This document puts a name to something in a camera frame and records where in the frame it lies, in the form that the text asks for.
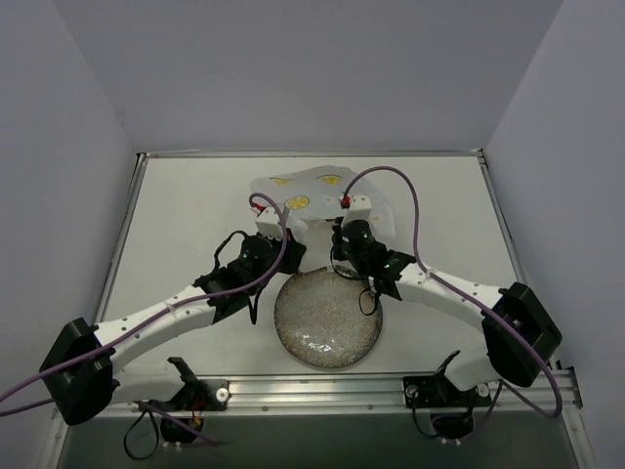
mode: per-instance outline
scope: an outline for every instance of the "white wall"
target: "white wall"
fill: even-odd
[[[55,0],[137,150],[481,148],[562,0]]]
[[[65,322],[93,317],[135,158],[51,2],[0,2],[0,63],[4,391]],[[38,384],[0,408],[47,396]],[[0,419],[1,467],[32,467],[51,411]]]
[[[566,0],[487,147],[575,364],[602,468],[625,457],[625,4]]]

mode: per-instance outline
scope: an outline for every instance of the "white platform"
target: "white platform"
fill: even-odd
[[[216,246],[231,231],[254,232],[254,215],[247,208],[252,179],[324,164],[349,166],[355,172],[379,164],[401,169],[419,194],[425,262],[479,283],[509,285],[515,280],[475,157],[157,158],[147,164],[104,320],[178,292],[211,270]],[[413,207],[408,188],[391,173],[369,179],[396,215],[397,240],[390,247],[410,252]],[[232,243],[223,261],[231,260],[237,249],[238,242]],[[292,359],[277,338],[273,302],[285,280],[278,276],[271,281],[255,326],[247,311],[241,311],[214,327],[170,341],[139,361],[180,356],[197,374],[316,372]],[[474,329],[427,307],[390,299],[383,306],[378,343],[345,372],[433,370],[454,350],[480,341]]]

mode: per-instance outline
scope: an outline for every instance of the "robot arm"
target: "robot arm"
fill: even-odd
[[[518,386],[530,386],[540,368],[519,342],[496,321],[485,317],[480,307],[443,286],[433,274],[473,295],[512,325],[546,361],[562,342],[562,335],[533,291],[518,282],[510,288],[481,285],[421,266],[414,256],[388,249],[375,239],[367,222],[370,211],[366,196],[352,197],[346,217],[337,219],[333,227],[332,257],[349,261],[378,294],[431,306],[484,335],[483,346],[454,354],[437,371],[444,377],[445,386],[450,384],[452,389],[465,392],[500,378]]]
[[[191,330],[216,324],[245,309],[249,297],[269,283],[267,272],[278,259],[282,230],[276,212],[264,209],[256,220],[259,232],[247,235],[238,257],[201,276],[180,293],[119,320],[89,326],[83,319],[67,324],[40,371],[94,351],[94,356],[45,377],[44,383],[68,425],[93,418],[106,406],[151,399],[164,403],[193,402],[206,393],[179,358],[153,367],[129,364],[145,352]],[[295,274],[306,247],[288,232],[277,272]],[[253,310],[251,320],[255,323]],[[97,351],[107,344],[104,354]]]

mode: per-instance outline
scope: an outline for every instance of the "yellow sticker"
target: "yellow sticker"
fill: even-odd
[[[304,208],[309,204],[310,200],[305,195],[296,195],[295,197],[291,197],[284,202],[284,205],[289,207],[291,210],[299,210],[300,208]]]
[[[326,174],[323,176],[319,176],[317,179],[320,179],[324,183],[329,184],[330,186],[334,186],[336,183],[341,181],[343,178],[341,176],[337,176],[336,174]]]
[[[279,184],[281,186],[284,186],[285,184],[288,184],[289,181],[291,181],[290,179],[280,179],[280,178],[270,178],[272,181],[274,181],[276,184]]]

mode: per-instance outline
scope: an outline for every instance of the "cable tie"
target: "cable tie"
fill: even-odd
[[[426,269],[426,271],[424,272],[424,274],[426,275],[424,280],[432,278],[432,274],[435,274],[436,272],[437,272],[437,270],[433,269],[432,267]]]
[[[163,301],[163,304],[165,305],[165,308],[167,308],[169,310],[170,313],[175,313],[177,308],[172,305],[171,303],[168,303],[166,301]]]

